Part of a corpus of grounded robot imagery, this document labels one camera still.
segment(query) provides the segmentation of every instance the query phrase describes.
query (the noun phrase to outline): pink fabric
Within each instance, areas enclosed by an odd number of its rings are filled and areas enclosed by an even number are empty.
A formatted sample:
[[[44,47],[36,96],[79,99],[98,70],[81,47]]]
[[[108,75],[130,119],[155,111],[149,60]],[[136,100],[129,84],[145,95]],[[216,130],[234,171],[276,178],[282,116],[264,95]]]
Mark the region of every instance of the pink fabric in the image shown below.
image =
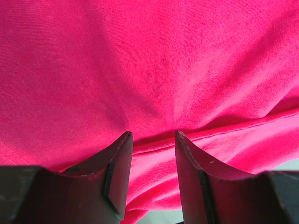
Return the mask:
[[[2,165],[133,132],[123,224],[181,206],[176,129],[252,173],[299,157],[297,0],[0,1],[0,78]]]

